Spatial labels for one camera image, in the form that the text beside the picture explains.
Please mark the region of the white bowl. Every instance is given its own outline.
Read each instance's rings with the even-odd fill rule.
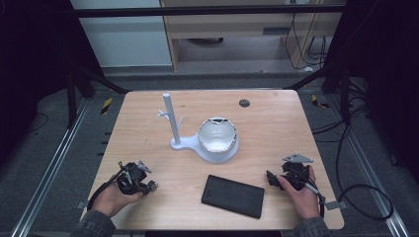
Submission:
[[[226,118],[209,118],[200,127],[198,139],[205,150],[223,153],[236,142],[237,131]]]

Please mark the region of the white wall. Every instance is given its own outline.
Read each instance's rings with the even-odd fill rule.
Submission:
[[[160,7],[158,0],[71,0],[74,9]],[[85,18],[80,22],[102,67],[171,66],[162,17]]]

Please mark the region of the gray carpet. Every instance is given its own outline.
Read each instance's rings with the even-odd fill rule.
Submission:
[[[147,76],[137,78],[113,78],[113,80],[131,90],[181,90],[181,89],[241,89],[241,88],[281,88],[289,86],[301,74],[291,73],[253,73],[223,75],[183,75],[183,76]],[[87,199],[96,172],[105,152],[114,123],[124,96],[95,84],[97,93],[90,100],[86,117],[75,136],[65,160],[45,198],[41,210],[33,224],[32,232],[70,232],[77,224],[82,213],[74,208],[79,200]],[[65,91],[44,98],[39,105],[39,113],[32,128],[44,126],[28,132],[17,147],[13,164],[2,171],[0,180],[0,232],[13,229],[32,197],[43,172],[52,158],[67,125]],[[110,109],[106,115],[100,115],[104,101],[112,97]],[[300,93],[300,98],[309,124],[312,128],[336,121],[338,118],[332,109],[324,109],[311,103],[311,95]],[[354,101],[355,109],[361,101]],[[381,179],[398,213],[411,236],[419,236],[418,220],[419,186],[410,173],[402,167],[392,166],[389,155],[377,133],[374,124],[363,112],[352,118],[352,129],[365,148],[365,153]],[[336,183],[335,161],[338,142],[343,132],[341,126],[315,135],[317,146],[325,164],[327,174],[336,195],[340,194]],[[354,153],[347,140],[343,143],[340,155],[339,173],[344,188],[353,184],[364,184],[365,178],[354,158]],[[378,215],[375,200],[370,191],[355,190],[350,199],[368,213]],[[360,215],[352,207],[342,210],[345,227],[335,231],[335,236],[392,236],[384,221],[375,221]]]

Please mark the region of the white stand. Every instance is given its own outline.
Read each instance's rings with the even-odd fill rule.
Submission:
[[[163,94],[164,103],[166,105],[167,113],[159,111],[160,117],[166,117],[170,121],[172,126],[173,138],[170,140],[170,145],[174,150],[194,150],[197,154],[206,161],[211,163],[223,163],[231,159],[235,153],[237,153],[239,140],[236,138],[234,145],[227,151],[224,152],[210,152],[206,150],[198,139],[198,133],[193,136],[180,136],[179,127],[182,122],[182,118],[179,124],[176,124],[175,113],[173,111],[172,100],[169,93]]]

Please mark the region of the white base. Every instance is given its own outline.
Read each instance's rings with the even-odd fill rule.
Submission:
[[[170,145],[174,150],[194,150],[201,158],[211,163],[223,163],[231,159],[235,153],[237,153],[239,145],[238,137],[236,137],[236,141],[231,149],[215,153],[207,151],[203,148],[198,139],[198,134],[189,137],[181,136],[180,140],[180,144],[176,144],[174,138],[170,141]]]

